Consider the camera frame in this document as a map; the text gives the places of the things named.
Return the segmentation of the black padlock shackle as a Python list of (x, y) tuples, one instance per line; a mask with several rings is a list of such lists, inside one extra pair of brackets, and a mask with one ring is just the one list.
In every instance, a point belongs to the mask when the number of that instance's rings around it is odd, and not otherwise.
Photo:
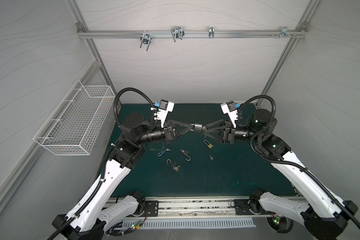
[(189, 162), (191, 160), (191, 157), (189, 155), (189, 151), (181, 149), (182, 154), (185, 156), (186, 160)]

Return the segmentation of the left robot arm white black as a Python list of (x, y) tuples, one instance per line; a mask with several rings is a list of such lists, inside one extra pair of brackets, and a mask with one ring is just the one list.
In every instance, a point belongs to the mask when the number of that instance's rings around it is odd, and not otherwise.
[[(141, 113), (132, 113), (121, 122), (119, 99), (126, 92), (135, 92), (148, 101), (151, 106), (151, 117), (148, 121)], [(100, 217), (103, 213), (102, 208), (111, 194), (145, 153), (144, 144), (159, 141), (170, 144), (189, 131), (200, 132), (203, 129), (202, 125), (167, 120), (167, 115), (173, 111), (174, 105), (173, 102), (166, 100), (154, 103), (147, 95), (135, 88), (124, 88), (117, 93), (114, 99), (114, 117), (122, 133), (105, 154), (101, 173), (87, 193), (66, 215), (59, 215), (54, 219), (56, 230), (49, 236), (50, 240), (59, 234), (64, 235), (68, 240), (89, 237), (101, 239), (112, 221), (141, 210), (143, 197), (133, 195), (130, 196), (130, 202), (126, 206), (116, 204), (111, 208), (112, 213), (105, 213), (104, 218)]]

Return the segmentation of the silver padlock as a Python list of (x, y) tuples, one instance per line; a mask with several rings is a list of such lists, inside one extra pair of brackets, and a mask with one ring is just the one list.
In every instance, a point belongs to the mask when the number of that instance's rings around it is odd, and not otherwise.
[(193, 132), (195, 133), (201, 133), (208, 128), (206, 126), (203, 126), (202, 124), (193, 124)]

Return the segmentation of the brass padlock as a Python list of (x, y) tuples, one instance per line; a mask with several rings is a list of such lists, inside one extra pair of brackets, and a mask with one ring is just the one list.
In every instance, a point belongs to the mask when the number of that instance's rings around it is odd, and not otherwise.
[(208, 140), (204, 140), (203, 142), (209, 149), (213, 147), (213, 145)]

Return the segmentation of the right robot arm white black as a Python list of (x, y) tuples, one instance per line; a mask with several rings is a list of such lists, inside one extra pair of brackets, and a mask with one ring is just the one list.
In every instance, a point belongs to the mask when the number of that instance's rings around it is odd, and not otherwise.
[[(240, 124), (242, 108), (251, 102), (264, 99), (271, 110), (257, 109), (246, 125)], [(239, 104), (233, 101), (221, 104), (229, 120), (216, 121), (202, 127), (205, 136), (222, 144), (248, 141), (252, 151), (262, 160), (282, 173), (305, 198), (304, 202), (278, 197), (264, 190), (250, 196), (254, 213), (272, 212), (303, 225), (318, 240), (335, 240), (352, 221), (360, 230), (355, 214), (358, 207), (352, 201), (344, 201), (330, 191), (304, 166), (281, 138), (274, 135), (276, 102), (267, 95), (258, 95)]]

